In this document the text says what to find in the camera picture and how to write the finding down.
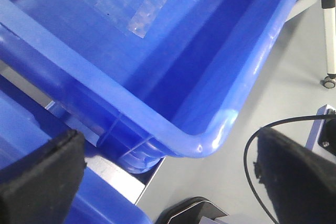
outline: white metal pole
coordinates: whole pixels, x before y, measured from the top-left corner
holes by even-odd
[[[336,85],[336,0],[321,1],[324,17],[328,74],[323,85],[326,88],[334,88]]]

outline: blue plastic bin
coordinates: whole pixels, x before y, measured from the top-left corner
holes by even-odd
[[[67,129],[51,113],[0,76],[0,169],[28,155]],[[138,207],[86,168],[64,223],[152,222]]]
[[[296,0],[0,0],[0,58],[119,165],[227,137]]]

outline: screw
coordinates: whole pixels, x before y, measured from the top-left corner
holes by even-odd
[[[325,148],[328,147],[329,145],[330,145],[329,142],[322,142],[322,146]]]

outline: gray floor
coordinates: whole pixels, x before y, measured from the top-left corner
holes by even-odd
[[[204,196],[229,214],[243,212],[271,223],[246,182],[245,143],[270,122],[315,114],[327,103],[336,106],[336,89],[327,90],[319,83],[326,76],[325,60],[323,16],[317,3],[285,24],[224,146],[204,159],[167,158],[139,207],[155,220],[181,200]],[[277,129],[304,145],[311,124],[292,123]],[[255,159],[253,145],[249,162]],[[257,190],[271,208],[263,186],[257,185]]]

